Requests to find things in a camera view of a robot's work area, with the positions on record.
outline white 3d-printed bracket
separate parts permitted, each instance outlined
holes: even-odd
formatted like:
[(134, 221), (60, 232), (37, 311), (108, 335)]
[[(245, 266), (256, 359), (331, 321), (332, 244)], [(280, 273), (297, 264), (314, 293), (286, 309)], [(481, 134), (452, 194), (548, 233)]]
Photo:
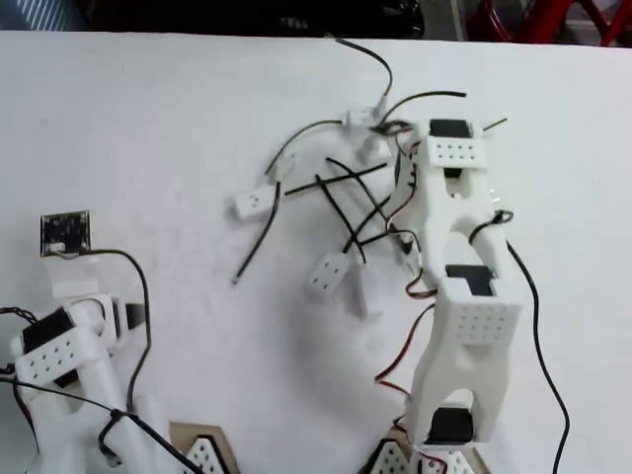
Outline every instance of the white 3d-printed bracket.
[[(472, 294), (465, 279), (448, 277), (445, 269), (449, 234), (467, 238), (494, 216), (485, 147), (477, 130), (472, 138), (446, 138), (430, 136), (425, 125), (417, 127), (404, 145), (412, 153), (400, 159), (400, 177), (406, 179), (399, 180), (389, 202), (398, 205), (410, 195), (407, 178), (415, 163), (416, 195), (394, 223), (419, 233), (425, 282), (438, 288), (431, 340), (415, 371), (407, 406), (406, 425), (416, 446), (425, 444), (435, 411), (459, 389), (473, 394), (473, 440), (489, 440), (509, 382), (509, 346), (521, 303), (502, 226), (484, 228), (472, 243), (493, 275), (491, 296)], [(458, 196), (448, 191), (446, 168), (461, 170)]]

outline white plastic part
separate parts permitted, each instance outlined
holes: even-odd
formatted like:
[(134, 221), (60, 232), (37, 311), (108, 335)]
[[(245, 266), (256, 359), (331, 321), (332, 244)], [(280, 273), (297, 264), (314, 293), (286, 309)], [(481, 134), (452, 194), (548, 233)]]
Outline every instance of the white plastic part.
[(65, 309), (76, 326), (86, 327), (97, 336), (101, 336), (106, 326), (106, 312), (108, 311), (106, 304), (111, 307), (110, 310), (112, 311), (112, 301), (109, 298), (104, 303), (96, 296), (90, 296), (69, 303)]
[(309, 276), (307, 292), (318, 298), (330, 298), (349, 271), (350, 264), (351, 259), (345, 254), (327, 254)]
[(368, 262), (366, 265), (355, 265), (357, 283), (357, 299), (362, 318), (374, 321), (384, 312), (385, 295), (383, 291), (382, 273), (379, 265)]
[[(125, 410), (123, 391), (103, 341), (86, 327), (73, 328), (40, 348), (16, 359), (18, 378), (45, 386), (76, 370), (75, 390), (107, 407)], [(33, 388), (20, 388), (31, 412), (39, 454), (30, 474), (85, 474), (88, 471), (86, 440), (92, 445), (110, 420), (107, 410)], [(154, 427), (165, 421), (145, 420)], [(132, 421), (121, 419), (110, 431), (107, 443), (127, 472), (175, 474), (172, 463), (156, 456), (155, 442)]]
[(408, 471), (409, 462), (399, 444), (386, 441), (375, 458), (370, 474), (406, 474)]
[[(445, 271), (449, 234), (467, 238), (494, 216), (484, 143), (480, 138), (431, 137), (424, 123), (403, 148), (413, 152), (400, 160), (400, 180), (389, 205), (397, 206), (410, 195), (409, 180), (401, 177), (408, 177), (416, 164), (418, 190), (394, 224), (418, 232), (424, 280), (438, 288), (431, 340), (415, 370), (413, 398), (407, 404), (408, 434), (415, 446), (432, 448), (425, 442), (435, 411), (452, 392), (468, 389), (473, 394), (473, 440), (487, 441), (507, 392), (509, 346), (522, 307), (503, 227), (486, 227), (472, 244), (494, 276), (491, 296), (473, 295), (465, 279), (447, 277)], [(444, 168), (462, 170), (458, 198), (447, 188)]]
[(485, 142), (473, 138), (428, 136), (420, 151), (430, 163), (445, 168), (487, 168)]
[[(436, 457), (447, 463), (447, 474), (476, 474), (469, 465), (463, 453), (459, 450), (432, 451), (428, 455)], [(414, 474), (441, 474), (443, 464), (423, 457), (418, 451), (411, 456), (411, 473)]]
[(275, 186), (267, 185), (235, 197), (239, 220), (256, 220), (270, 214), (275, 204)]
[(43, 262), (48, 271), (52, 296), (58, 303), (66, 298), (99, 292), (99, 257), (88, 256), (76, 260), (46, 257)]
[[(201, 469), (204, 474), (225, 474), (225, 471), (219, 462), (215, 447), (209, 439), (199, 437), (194, 442), (187, 459)], [(182, 469), (182, 474), (191, 474), (193, 471), (188, 468)]]
[(376, 124), (374, 108), (350, 110), (343, 119), (343, 126), (348, 130), (366, 130)]

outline white table surface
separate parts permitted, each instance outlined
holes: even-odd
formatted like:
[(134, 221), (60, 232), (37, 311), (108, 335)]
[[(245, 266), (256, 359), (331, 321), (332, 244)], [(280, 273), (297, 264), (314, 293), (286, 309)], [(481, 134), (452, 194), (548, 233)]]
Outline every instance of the white table surface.
[[(541, 339), (572, 429), (561, 471), (618, 472), (632, 416), (632, 54), (629, 50), (396, 40), (363, 41), (391, 64), (391, 103), (462, 90), (398, 117), (510, 121), (488, 137), (490, 180), (507, 227), (538, 284)], [(375, 102), (385, 74), (371, 59), (314, 39), (172, 35), (0, 34), (0, 301), (50, 302), (39, 216), (89, 208), (93, 247), (126, 249), (145, 268), (154, 350), (138, 390), (169, 418), (222, 425), (248, 473), (354, 473), (389, 420), (396, 393), (372, 376), (390, 361), (425, 303), (386, 244), (386, 313), (360, 321), (347, 284), (327, 306), (301, 286), (347, 232), (320, 192), (288, 199), (241, 283), (230, 278), (260, 224), (230, 218), (278, 146), (317, 119)], [(296, 142), (289, 186), (354, 163), (333, 131)], [(360, 208), (334, 190), (358, 221)], [(104, 262), (110, 289), (138, 299), (133, 271)], [(563, 422), (536, 363), (529, 301), (513, 378), (492, 442), (497, 473), (550, 472)], [(421, 325), (393, 380), (410, 385), (430, 333)], [(0, 322), (0, 360), (20, 323)], [(133, 363), (130, 355), (127, 363)], [(0, 462), (22, 472), (33, 442), (10, 391), (0, 390)]]

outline black background object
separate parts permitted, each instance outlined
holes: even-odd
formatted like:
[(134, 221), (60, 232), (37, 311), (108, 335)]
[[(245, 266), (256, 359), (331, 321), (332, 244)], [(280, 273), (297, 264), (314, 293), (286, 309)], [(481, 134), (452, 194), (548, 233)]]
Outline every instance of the black background object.
[(417, 0), (100, 0), (87, 16), (109, 32), (420, 39), (425, 29)]
[(90, 211), (43, 215), (40, 218), (39, 254), (54, 255), (50, 246), (63, 243), (64, 254), (90, 250)]

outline black wire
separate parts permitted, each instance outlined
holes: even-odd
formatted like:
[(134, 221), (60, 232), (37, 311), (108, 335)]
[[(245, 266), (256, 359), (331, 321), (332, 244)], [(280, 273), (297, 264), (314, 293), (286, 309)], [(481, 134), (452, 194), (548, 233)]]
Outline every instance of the black wire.
[(487, 222), (483, 222), (482, 224), (477, 225), (474, 228), (469, 238), (467, 239), (467, 242), (470, 245), (472, 245), (472, 242), (474, 242), (474, 237), (476, 237), (481, 230), (483, 230), (486, 227), (489, 227), (490, 225), (507, 224), (508, 222), (511, 222), (512, 220), (514, 220), (513, 212), (511, 212), (510, 210), (499, 209), (494, 214), (494, 217), (492, 217)]
[(505, 123), (507, 120), (509, 120), (508, 118), (501, 118), (498, 121), (495, 121), (494, 123), (491, 123), (489, 125), (487, 125), (485, 128), (483, 128), (483, 131), (487, 131), (487, 130), (491, 130), (492, 128), (494, 128), (497, 125), (500, 125), (501, 123)]
[(51, 388), (46, 388), (46, 387), (42, 387), (42, 386), (39, 386), (39, 385), (33, 385), (32, 383), (23, 382), (23, 381), (17, 380), (17, 379), (0, 377), (0, 383), (10, 383), (13, 386), (19, 385), (19, 386), (22, 386), (22, 387), (33, 388), (33, 389), (36, 389), (36, 390), (40, 390), (42, 392), (53, 393), (55, 395), (60, 395), (60, 396), (63, 396), (63, 397), (68, 397), (68, 398), (72, 398), (74, 400), (78, 400), (80, 402), (88, 403), (90, 405), (94, 405), (95, 407), (99, 407), (99, 408), (102, 408), (102, 409), (110, 412), (110, 415), (112, 416), (112, 418), (116, 419), (117, 421), (120, 420), (122, 417), (127, 417), (135, 425), (137, 425), (144, 432), (146, 432), (152, 439), (154, 439), (156, 442), (158, 442), (158, 444), (160, 444), (167, 452), (169, 452), (169, 454), (171, 454), (173, 457), (175, 457), (183, 465), (185, 465), (186, 467), (191, 469), (195, 474), (203, 474), (203, 471), (198, 466), (196, 466), (193, 462), (188, 460), (188, 458), (183, 453), (181, 453), (178, 449), (176, 449), (168, 440), (166, 440), (165, 438), (161, 437), (153, 428), (151, 428), (149, 425), (147, 425), (135, 413), (123, 412), (123, 411), (118, 410), (118, 409), (110, 408), (110, 407), (108, 407), (108, 406), (106, 406), (106, 405), (104, 405), (102, 403), (95, 402), (94, 400), (90, 400), (88, 398), (80, 397), (78, 395), (73, 395), (72, 393), (62, 392), (60, 390), (53, 390)]
[(323, 190), (323, 193), (325, 194), (325, 197), (327, 198), (329, 203), (332, 205), (332, 207), (336, 210), (338, 215), (340, 215), (340, 218), (343, 219), (343, 222), (345, 222), (345, 225), (347, 226), (347, 229), (349, 230), (349, 233), (352, 235), (352, 238), (354, 239), (354, 242), (357, 245), (357, 249), (359, 250), (359, 254), (362, 256), (362, 261), (364, 263), (366, 263), (366, 255), (364, 254), (364, 250), (362, 249), (361, 245), (359, 244), (359, 242), (357, 240), (357, 236), (354, 233), (354, 229), (352, 228), (352, 225), (349, 223), (349, 220), (347, 219), (347, 217), (343, 213), (343, 210), (340, 209), (340, 207), (338, 206), (338, 203), (336, 202), (336, 200), (334, 199), (332, 194), (327, 189), (327, 185), (325, 185), (323, 183), (323, 180), (321, 180), (320, 176), (318, 176), (318, 175), (316, 175), (316, 183), (318, 183), (318, 185), (320, 186), (320, 189)]
[(35, 314), (31, 311), (27, 311), (26, 309), (22, 309), (17, 306), (0, 308), (0, 314), (15, 314), (19, 318), (27, 321), (29, 324), (35, 324), (38, 321), (38, 318), (36, 318)]
[(29, 411), (29, 408), (27, 407), (27, 405), (24, 403), (24, 400), (22, 399), (20, 390), (18, 390), (18, 385), (14, 384), (12, 388), (13, 388), (13, 398), (15, 398), (16, 403), (18, 404), (18, 408), (20, 408), (20, 411), (24, 415), (24, 418), (27, 419), (29, 428), (31, 428), (31, 433), (33, 433), (33, 439), (36, 442), (36, 448), (38, 452), (40, 452), (40, 442), (38, 441), (38, 435), (36, 434), (36, 427), (33, 424), (33, 417), (31, 416), (31, 412)]
[(414, 99), (420, 99), (422, 97), (431, 97), (431, 96), (451, 96), (451, 97), (465, 98), (467, 97), (467, 94), (465, 94), (464, 92), (454, 92), (454, 91), (430, 91), (430, 92), (422, 92), (420, 94), (415, 94), (413, 96), (408, 96), (402, 99), (401, 101), (399, 101), (393, 107), (391, 107), (388, 110), (388, 112), (384, 114), (384, 117), (382, 117), (382, 120), (380, 122), (381, 123), (386, 122), (386, 119), (388, 119), (388, 116), (390, 116), (395, 111), (395, 109), (406, 104), (407, 102), (410, 102)]
[(368, 198), (370, 199), (371, 203), (373, 204), (373, 207), (377, 208), (377, 212), (379, 212), (379, 215), (382, 216), (382, 218), (384, 220), (386, 220), (386, 216), (384, 215), (384, 211), (382, 210), (382, 208), (379, 205), (379, 202), (377, 202), (377, 199), (375, 198), (375, 196), (373, 195), (373, 193), (369, 190), (368, 186), (364, 183), (364, 181), (357, 175), (357, 173), (355, 173), (349, 166), (341, 163), (338, 160), (335, 160), (333, 158), (330, 158), (329, 156), (327, 158), (325, 158), (325, 161), (328, 161), (330, 163), (333, 163), (337, 166), (340, 166), (343, 170), (345, 170), (347, 173), (349, 173), (350, 175), (355, 175), (354, 178), (357, 181), (357, 183), (362, 187), (362, 189), (364, 190), (364, 192), (366, 193), (366, 195), (368, 196)]
[(315, 121), (313, 123), (310, 123), (309, 125), (303, 126), (300, 130), (298, 130), (293, 136), (291, 136), (283, 144), (283, 146), (280, 148), (278, 153), (273, 158), (273, 161), (271, 161), (270, 165), (268, 165), (268, 168), (266, 169), (266, 173), (265, 174), (269, 173), (272, 170), (273, 166), (275, 165), (275, 163), (278, 160), (278, 157), (280, 157), (280, 155), (283, 153), (283, 151), (285, 151), (285, 148), (287, 148), (287, 145), (289, 145), (294, 140), (294, 138), (296, 138), (298, 135), (300, 135), (304, 131), (307, 131), (310, 128), (314, 128), (315, 126), (319, 126), (319, 125), (342, 125), (342, 124), (343, 124), (342, 120), (320, 120), (320, 121)]
[(369, 56), (377, 60), (380, 64), (382, 64), (386, 68), (386, 71), (388, 72), (388, 85), (386, 86), (386, 90), (384, 91), (384, 94), (382, 94), (383, 97), (386, 97), (388, 93), (390, 92), (391, 87), (393, 87), (393, 71), (391, 71), (391, 68), (386, 62), (386, 60), (382, 56), (377, 54), (376, 52), (373, 52), (366, 47), (360, 46), (359, 44), (355, 44), (354, 42), (347, 41), (346, 39), (336, 38), (336, 42), (338, 44), (342, 44), (344, 46), (355, 49), (356, 51), (360, 51), (360, 52), (363, 52), (364, 54), (368, 54)]
[(382, 232), (380, 234), (374, 235), (373, 237), (369, 237), (368, 239), (362, 240), (359, 244), (364, 247), (365, 245), (371, 244), (373, 242), (377, 242), (378, 240), (383, 239), (384, 237), (388, 237), (389, 235), (400, 235), (400, 234), (408, 234), (413, 236), (413, 240), (415, 240), (415, 245), (417, 246), (417, 251), (422, 254), (422, 246), (419, 242), (419, 237), (415, 232), (409, 229), (394, 229), (391, 225), (391, 229), (386, 232)]
[(273, 203), (273, 209), (270, 212), (270, 217), (268, 217), (268, 222), (266, 222), (266, 226), (264, 227), (264, 230), (262, 231), (261, 235), (255, 242), (255, 245), (253, 246), (252, 250), (246, 257), (246, 260), (244, 260), (244, 263), (241, 265), (241, 267), (237, 271), (237, 275), (235, 276), (234, 279), (232, 279), (233, 284), (237, 284), (239, 282), (239, 278), (241, 278), (241, 275), (244, 274), (244, 272), (250, 265), (250, 262), (253, 260), (253, 257), (255, 257), (255, 254), (259, 250), (259, 247), (261, 247), (261, 244), (266, 238), (266, 235), (268, 235), (268, 231), (270, 230), (270, 227), (273, 225), (273, 221), (275, 220), (275, 216), (277, 215), (277, 212), (278, 212), (278, 205), (280, 204), (280, 196), (281, 196), (280, 182), (277, 181), (276, 187), (275, 187), (275, 202)]
[(127, 403), (126, 407), (129, 412), (134, 411), (133, 404), (133, 393), (134, 393), (134, 385), (136, 384), (136, 379), (138, 378), (138, 374), (140, 373), (140, 369), (145, 364), (145, 360), (149, 355), (149, 351), (151, 350), (151, 318), (149, 311), (149, 286), (147, 284), (147, 278), (145, 277), (145, 273), (142, 270), (140, 264), (127, 252), (118, 249), (97, 249), (97, 250), (82, 250), (77, 254), (62, 254), (55, 253), (57, 257), (61, 257), (64, 260), (73, 260), (77, 257), (84, 257), (86, 255), (120, 255), (129, 260), (129, 262), (134, 266), (136, 271), (138, 272), (138, 276), (140, 277), (140, 282), (142, 284), (142, 296), (144, 300), (144, 314), (145, 314), (145, 335), (147, 339), (147, 345), (145, 346), (145, 350), (140, 357), (140, 360), (136, 364), (136, 368), (134, 369), (133, 374), (129, 379), (129, 385), (127, 385)]
[[(382, 163), (381, 165), (376, 165), (371, 168), (367, 168), (366, 170), (358, 171), (357, 173), (351, 173), (350, 175), (337, 176), (335, 178), (328, 178), (323, 180), (325, 185), (331, 185), (332, 183), (338, 183), (340, 181), (348, 180), (349, 178), (356, 178), (358, 176), (366, 175), (368, 173), (372, 173), (373, 171), (381, 170), (382, 168), (388, 166), (388, 163)], [(286, 196), (294, 195), (296, 193), (300, 193), (301, 191), (306, 191), (312, 188), (318, 188), (318, 183), (309, 183), (308, 185), (303, 185), (298, 188), (294, 188), (293, 190), (289, 190), (285, 192)]]
[[(398, 128), (392, 130), (391, 128), (393, 128), (393, 126), (398, 126)], [(378, 125), (370, 127), (369, 130), (373, 133), (377, 133), (380, 136), (388, 138), (391, 136), (397, 136), (403, 132), (411, 131), (412, 128), (413, 124), (409, 121), (395, 119), (381, 122)]]
[[(386, 205), (386, 203), (390, 200), (390, 197), (387, 197), (385, 200), (383, 200), (379, 206), (380, 207), (384, 207), (384, 205)], [(375, 214), (379, 211), (379, 209), (377, 207), (374, 207), (373, 210), (366, 215), (366, 217), (364, 218), (364, 220), (355, 228), (354, 231), (354, 235), (352, 235), (349, 240), (347, 241), (347, 243), (345, 244), (345, 247), (343, 248), (343, 254), (345, 254), (346, 252), (349, 251), (349, 248), (351, 247), (352, 243), (355, 241), (354, 238), (357, 239), (357, 236), (359, 235), (359, 233), (362, 231), (362, 229), (364, 228), (364, 226), (366, 226), (366, 224), (375, 216)]]
[[(489, 225), (504, 224), (504, 223), (509, 222), (513, 218), (514, 218), (514, 214), (512, 212), (507, 211), (507, 210), (498, 210), (494, 218), (492, 218), (492, 220), (484, 222), (483, 224), (479, 225), (472, 231), (468, 239), (469, 243), (471, 244), (472, 241), (474, 240), (474, 237), (476, 237), (476, 235), (478, 234), (478, 232), (480, 232), (485, 227)], [(548, 368), (546, 368), (546, 363), (544, 362), (544, 355), (542, 354), (542, 348), (540, 346), (540, 335), (539, 335), (539, 330), (538, 330), (538, 325), (539, 325), (539, 320), (540, 320), (540, 296), (538, 295), (537, 287), (535, 286), (535, 281), (533, 281), (533, 278), (531, 277), (531, 274), (529, 273), (528, 268), (526, 267), (526, 265), (520, 258), (520, 255), (514, 249), (512, 244), (510, 244), (509, 240), (507, 241), (507, 248), (510, 251), (510, 254), (512, 254), (512, 257), (517, 263), (518, 267), (520, 268), (520, 271), (524, 275), (524, 279), (526, 280), (527, 284), (529, 285), (529, 289), (531, 290), (531, 295), (533, 297), (533, 344), (535, 345), (535, 353), (537, 355), (537, 360), (540, 364), (540, 368), (542, 369), (542, 373), (544, 374), (544, 378), (546, 379), (546, 382), (548, 383), (551, 391), (553, 392), (553, 395), (555, 396), (557, 403), (560, 405), (560, 409), (562, 410), (562, 415), (564, 416), (564, 431), (562, 432), (562, 437), (560, 439), (560, 443), (558, 444), (557, 451), (555, 453), (555, 460), (553, 461), (552, 472), (553, 474), (557, 474), (558, 468), (560, 465), (560, 460), (562, 458), (562, 452), (564, 451), (564, 445), (566, 444), (566, 439), (568, 438), (569, 431), (571, 430), (571, 417), (569, 416), (569, 412), (566, 408), (566, 405), (564, 404), (564, 400), (562, 399), (560, 392), (557, 390), (557, 387), (555, 386), (555, 383), (553, 382), (553, 379), (551, 378), (551, 375), (549, 374)]]
[(560, 405), (560, 409), (562, 410), (562, 414), (564, 415), (564, 432), (562, 433), (562, 438), (560, 439), (560, 443), (557, 447), (557, 452), (555, 453), (555, 460), (553, 462), (553, 474), (557, 474), (558, 467), (560, 464), (560, 459), (562, 458), (562, 452), (564, 451), (564, 445), (566, 444), (566, 439), (569, 435), (569, 431), (571, 430), (571, 417), (569, 416), (569, 412), (566, 409), (566, 405), (564, 404), (564, 400), (560, 396), (560, 393), (557, 390), (557, 387), (553, 383), (553, 379), (549, 374), (548, 369), (546, 368), (546, 364), (544, 363), (544, 356), (542, 355), (542, 348), (540, 347), (540, 336), (538, 332), (538, 323), (539, 323), (539, 309), (540, 309), (540, 297), (537, 294), (537, 288), (535, 287), (535, 282), (529, 273), (529, 270), (526, 268), (526, 265), (520, 258), (520, 256), (515, 251), (512, 244), (507, 241), (507, 248), (512, 254), (513, 259), (520, 267), (522, 274), (524, 275), (524, 279), (526, 279), (527, 284), (529, 285), (529, 289), (531, 290), (531, 294), (533, 296), (533, 343), (535, 344), (535, 353), (537, 354), (537, 360), (540, 363), (540, 368), (542, 369), (542, 373), (544, 374), (544, 378), (546, 378), (546, 382), (549, 384), (557, 403)]
[(103, 408), (104, 410), (108, 410), (109, 411), (111, 409), (111, 408), (107, 407), (106, 405), (104, 405), (102, 403), (95, 402), (94, 400), (89, 400), (89, 399), (84, 398), (84, 397), (80, 397), (79, 395), (74, 395), (74, 394), (68, 393), (68, 392), (62, 392), (60, 390), (54, 390), (52, 388), (43, 387), (41, 385), (34, 385), (32, 383), (29, 383), (29, 382), (23, 382), (22, 380), (18, 380), (16, 378), (0, 377), (0, 383), (10, 383), (11, 385), (19, 385), (21, 387), (34, 388), (34, 389), (39, 390), (41, 392), (54, 393), (55, 395), (62, 395), (64, 397), (72, 398), (72, 399), (78, 400), (80, 402), (86, 402), (86, 403), (88, 403), (90, 405), (94, 405), (95, 407)]

